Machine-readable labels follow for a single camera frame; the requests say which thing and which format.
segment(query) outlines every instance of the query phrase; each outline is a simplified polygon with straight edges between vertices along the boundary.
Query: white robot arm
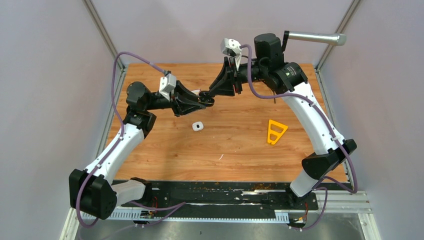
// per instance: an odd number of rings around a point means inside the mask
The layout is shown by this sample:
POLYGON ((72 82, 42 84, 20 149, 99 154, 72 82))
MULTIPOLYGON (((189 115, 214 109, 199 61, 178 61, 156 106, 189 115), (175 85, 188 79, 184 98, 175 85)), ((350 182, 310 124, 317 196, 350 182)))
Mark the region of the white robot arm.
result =
POLYGON ((327 116, 324 116, 325 121, 314 109, 318 107, 322 111, 305 73, 297 63, 284 62, 288 39, 343 45, 346 36, 285 31, 281 44, 273 33, 258 35, 254 39, 257 58, 253 59, 249 69, 248 64, 241 64, 240 43, 225 38, 221 43, 221 51, 229 57, 224 58, 222 70, 209 90, 201 91, 199 95, 186 89, 170 71, 160 79, 157 92, 150 92, 141 82, 130 84, 127 88, 127 114, 123 120, 124 133, 119 131, 102 154, 84 170, 75 169, 69 175, 71 207, 76 207, 78 195, 81 194, 80 210, 104 220, 116 206, 133 200, 148 202, 152 198, 152 184, 146 180, 132 178, 112 185, 125 159, 153 128, 156 116, 148 110, 172 109, 174 115, 179 117, 211 107, 217 95, 240 94, 242 84, 248 82, 248 73, 250 84, 252 79, 254 82, 262 81, 275 93, 286 94, 282 99, 293 110, 312 142, 314 153, 302 160, 302 171, 287 188, 291 203, 296 205, 301 202, 328 172, 345 160, 345 155, 335 141, 342 143, 348 154, 357 146, 353 139, 345 139, 328 121, 327 116), (296 96, 303 96, 307 101, 296 96))

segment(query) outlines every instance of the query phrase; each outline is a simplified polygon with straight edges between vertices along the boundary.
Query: gray wall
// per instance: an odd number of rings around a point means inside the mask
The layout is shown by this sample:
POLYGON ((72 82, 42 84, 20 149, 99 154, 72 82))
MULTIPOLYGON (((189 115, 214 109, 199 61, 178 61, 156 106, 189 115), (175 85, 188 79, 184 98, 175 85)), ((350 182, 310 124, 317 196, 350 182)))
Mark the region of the gray wall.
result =
POLYGON ((58 239, 68 176, 95 157, 113 59, 82 1, 0 6, 1 239, 58 239))
MULTIPOLYGON (((352 0, 93 0, 119 51, 156 63, 222 63, 223 38, 267 32, 334 33, 352 0)), ((318 63, 326 46, 289 41, 286 59, 318 63)), ((125 63, 134 62, 124 56, 125 63)))
POLYGON ((364 0, 323 69, 384 240, 422 239, 424 1, 364 0))

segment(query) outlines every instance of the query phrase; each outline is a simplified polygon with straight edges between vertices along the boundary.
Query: wooden table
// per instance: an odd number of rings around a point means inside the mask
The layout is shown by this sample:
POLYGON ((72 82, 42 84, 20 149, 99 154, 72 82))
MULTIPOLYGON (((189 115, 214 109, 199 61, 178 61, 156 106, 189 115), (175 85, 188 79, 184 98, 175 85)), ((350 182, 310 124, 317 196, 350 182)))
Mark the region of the wooden table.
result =
MULTIPOLYGON (((222 64, 159 64, 171 70, 190 90, 209 89, 222 64)), ((311 64, 301 64, 316 99, 325 109, 311 64)), ((128 85, 143 82, 152 92, 158 90, 159 72, 146 64, 130 64, 118 111, 125 116, 128 85)), ((263 83, 255 83, 260 94, 273 93, 263 83)), ((234 97, 217 96, 215 105, 189 115, 175 117, 171 109, 151 111, 157 116, 153 130, 129 155, 116 179, 139 177, 169 181, 250 181, 291 182, 302 170, 301 160, 313 152, 312 144, 300 122, 281 98, 259 99, 243 85, 234 97), (275 144, 267 143, 269 119, 288 126, 275 144), (201 121, 204 129, 193 131, 201 121)), ((119 129, 114 119, 109 141, 119 129)), ((345 182, 342 166, 329 176, 345 182)))

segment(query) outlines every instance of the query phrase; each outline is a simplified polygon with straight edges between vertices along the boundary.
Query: metal handle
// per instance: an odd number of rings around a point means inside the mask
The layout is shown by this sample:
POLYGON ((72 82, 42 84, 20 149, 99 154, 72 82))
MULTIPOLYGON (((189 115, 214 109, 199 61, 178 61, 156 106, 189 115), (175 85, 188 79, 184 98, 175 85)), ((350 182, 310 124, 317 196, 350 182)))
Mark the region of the metal handle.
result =
POLYGON ((290 31, 288 34, 288 39, 330 44, 334 46, 342 46, 346 43, 346 35, 341 33, 320 34, 320 33, 290 31))

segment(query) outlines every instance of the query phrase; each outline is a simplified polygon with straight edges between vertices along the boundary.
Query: yellow triangle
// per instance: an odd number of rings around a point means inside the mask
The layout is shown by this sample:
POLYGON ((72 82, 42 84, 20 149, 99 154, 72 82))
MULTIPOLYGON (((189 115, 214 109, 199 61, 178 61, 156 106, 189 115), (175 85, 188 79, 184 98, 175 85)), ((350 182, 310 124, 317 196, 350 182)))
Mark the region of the yellow triangle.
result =
POLYGON ((282 123, 279 123, 279 122, 277 122, 277 121, 274 121, 274 120, 269 120, 269 122, 268 122, 268 139, 267 139, 267 142, 269 143, 269 144, 271 144, 271 145, 274 145, 274 144, 276 144, 277 143, 277 141, 281 138, 281 136, 287 131, 287 129, 288 129, 289 127, 288 126, 286 126, 286 125, 284 125, 284 124, 282 124, 282 123), (281 132, 278 132, 278 131, 274 131, 274 130, 272 130, 271 129, 271 126, 272 125, 274 125, 274 126, 277 126, 277 127, 279 127, 280 129, 282 129, 282 131, 281 132), (274 135, 274 136, 276 136, 277 138, 275 139, 275 140, 271 140, 271 135, 274 135))

